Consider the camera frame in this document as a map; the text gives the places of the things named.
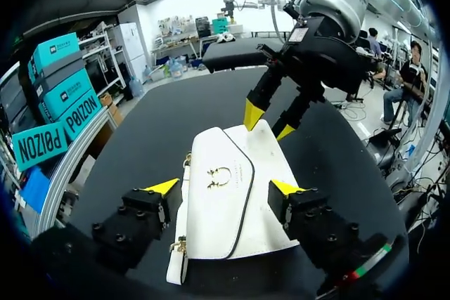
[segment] white handbag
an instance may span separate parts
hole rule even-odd
[[[298,245],[289,240],[267,204],[271,179],[297,186],[266,121],[260,120],[251,132],[235,126],[198,134],[185,189],[188,196],[184,193],[176,220],[176,241],[181,233],[186,237],[184,256],[237,259]],[[183,268],[172,258],[167,281],[180,285]]]

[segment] handbag flap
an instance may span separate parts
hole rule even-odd
[[[190,259],[227,259],[238,244],[255,169],[220,128],[193,142],[186,248]]]

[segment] water bottle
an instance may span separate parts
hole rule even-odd
[[[135,77],[131,77],[131,81],[129,82],[129,88],[131,89],[131,93],[133,94],[134,98],[138,98],[143,95],[142,83]]]
[[[150,68],[148,68],[148,65],[146,65],[146,68],[142,72],[144,81],[152,80],[152,78],[150,77],[151,72],[152,71],[150,70]]]

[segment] white wall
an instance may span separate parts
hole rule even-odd
[[[245,0],[236,0],[242,5]],[[257,3],[258,0],[247,0],[247,2]],[[217,18],[221,13],[221,8],[225,7],[223,0],[158,0],[146,7],[146,15],[141,21],[146,47],[149,51],[153,48],[153,41],[160,33],[158,21],[174,16],[189,16],[193,18],[208,17],[210,21]],[[277,24],[280,31],[290,31],[293,28],[293,21],[284,12],[276,10]],[[243,25],[244,32],[274,31],[270,8],[266,6],[264,10],[244,8],[242,11],[234,11],[236,23]]]

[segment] gold clasp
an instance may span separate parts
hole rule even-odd
[[[178,237],[178,242],[174,242],[170,245],[169,252],[172,252],[176,247],[177,252],[181,252],[183,254],[186,254],[186,237],[181,236]]]
[[[186,159],[183,162],[183,168],[186,168],[187,166],[191,165],[191,152],[188,152],[186,155]]]

